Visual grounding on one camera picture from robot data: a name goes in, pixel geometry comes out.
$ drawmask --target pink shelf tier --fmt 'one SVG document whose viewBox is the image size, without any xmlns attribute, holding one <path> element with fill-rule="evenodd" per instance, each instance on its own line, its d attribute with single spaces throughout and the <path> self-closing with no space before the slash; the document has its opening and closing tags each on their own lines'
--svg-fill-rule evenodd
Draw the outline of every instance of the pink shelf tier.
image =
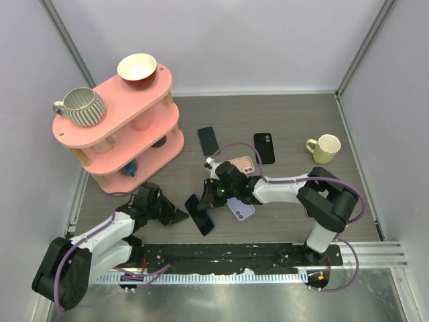
<svg viewBox="0 0 429 322">
<path fill-rule="evenodd" d="M 52 131 L 55 138 L 69 148 L 93 146 L 163 99 L 171 86 L 172 74 L 161 64 L 158 64 L 156 79 L 148 89 L 134 89 L 116 74 L 94 88 L 106 107 L 105 118 L 100 123 L 79 127 L 67 117 L 57 115 Z"/>
<path fill-rule="evenodd" d="M 170 132 L 167 134 L 167 142 L 162 147 L 149 148 L 136 158 L 138 168 L 133 178 L 120 172 L 109 174 L 105 178 L 110 184 L 103 190 L 107 193 L 133 191 L 169 161 L 173 160 L 182 151 L 183 145 L 183 133 L 181 131 L 177 133 Z"/>
<path fill-rule="evenodd" d="M 154 120 L 149 129 L 136 131 L 128 123 L 117 132 L 118 142 L 107 153 L 99 154 L 92 148 L 82 149 L 91 160 L 91 164 L 84 167 L 84 169 L 92 174 L 99 175 L 118 171 L 170 132 L 179 121 L 179 109 L 176 104 L 167 107 L 163 101 L 160 101 L 151 109 L 153 109 L 151 114 L 154 116 Z"/>
</svg>

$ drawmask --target shelf post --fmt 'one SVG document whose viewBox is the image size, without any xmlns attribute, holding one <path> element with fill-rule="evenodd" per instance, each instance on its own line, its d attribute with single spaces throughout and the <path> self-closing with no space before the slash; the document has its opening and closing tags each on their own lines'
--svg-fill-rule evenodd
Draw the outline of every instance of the shelf post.
<svg viewBox="0 0 429 322">
<path fill-rule="evenodd" d="M 172 106 L 173 105 L 173 96 L 172 92 L 168 92 L 168 94 L 164 97 L 164 103 L 166 106 Z"/>
<path fill-rule="evenodd" d="M 107 188 L 109 186 L 109 181 L 104 176 L 97 176 L 91 173 L 90 175 L 99 183 L 101 188 Z"/>
<path fill-rule="evenodd" d="M 177 123 L 177 124 L 173 127 L 172 132 L 173 132 L 174 134 L 176 134 L 176 133 L 178 133 L 179 131 L 180 131 L 180 129 L 179 129 L 179 123 Z"/>
<path fill-rule="evenodd" d="M 86 154 L 81 149 L 72 149 L 67 148 L 73 156 L 78 159 L 82 166 L 89 166 L 91 164 L 91 160 L 86 156 Z"/>
</svg>

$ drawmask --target gray striped mug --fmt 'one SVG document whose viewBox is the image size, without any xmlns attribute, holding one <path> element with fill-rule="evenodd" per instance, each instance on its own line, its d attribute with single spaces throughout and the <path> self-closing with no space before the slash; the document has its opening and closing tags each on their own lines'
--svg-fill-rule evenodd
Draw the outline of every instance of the gray striped mug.
<svg viewBox="0 0 429 322">
<path fill-rule="evenodd" d="M 83 127 L 97 124 L 106 114 L 101 97 L 87 87 L 74 89 L 65 96 L 63 101 L 55 102 L 54 111 Z"/>
</svg>

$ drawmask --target black phone case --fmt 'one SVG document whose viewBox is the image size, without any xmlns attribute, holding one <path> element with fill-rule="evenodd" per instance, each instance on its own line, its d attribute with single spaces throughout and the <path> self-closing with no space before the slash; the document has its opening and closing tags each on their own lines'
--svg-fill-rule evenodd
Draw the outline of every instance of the black phone case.
<svg viewBox="0 0 429 322">
<path fill-rule="evenodd" d="M 213 127 L 204 127 L 202 129 L 198 129 L 197 132 L 204 156 L 212 156 L 217 150 L 219 150 L 219 145 L 217 144 Z"/>
<path fill-rule="evenodd" d="M 196 210 L 199 200 L 197 195 L 190 196 L 185 202 L 185 208 L 198 230 L 203 236 L 206 236 L 215 228 L 215 222 L 208 211 Z"/>
<path fill-rule="evenodd" d="M 261 156 L 262 164 L 273 164 L 275 162 L 273 138 L 270 133 L 256 133 L 253 136 L 253 143 Z"/>
</svg>

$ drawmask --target yellow mug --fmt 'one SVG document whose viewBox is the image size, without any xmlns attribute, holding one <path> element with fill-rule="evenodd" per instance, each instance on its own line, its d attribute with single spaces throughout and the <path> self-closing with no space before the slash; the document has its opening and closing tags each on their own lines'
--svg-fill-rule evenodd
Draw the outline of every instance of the yellow mug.
<svg viewBox="0 0 429 322">
<path fill-rule="evenodd" d="M 340 140 L 336 136 L 324 134 L 319 140 L 309 139 L 306 144 L 307 149 L 313 154 L 313 160 L 317 164 L 330 162 L 335 154 L 341 149 Z"/>
</svg>

